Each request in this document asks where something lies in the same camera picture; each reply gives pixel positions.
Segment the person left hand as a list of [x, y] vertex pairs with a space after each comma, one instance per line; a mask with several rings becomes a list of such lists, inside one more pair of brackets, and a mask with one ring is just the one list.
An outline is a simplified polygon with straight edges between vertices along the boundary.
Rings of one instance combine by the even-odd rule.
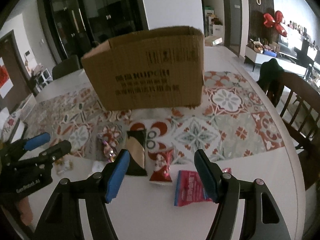
[[26, 226], [30, 226], [33, 221], [33, 212], [31, 210], [28, 197], [16, 202], [15, 206], [20, 213], [22, 223]]

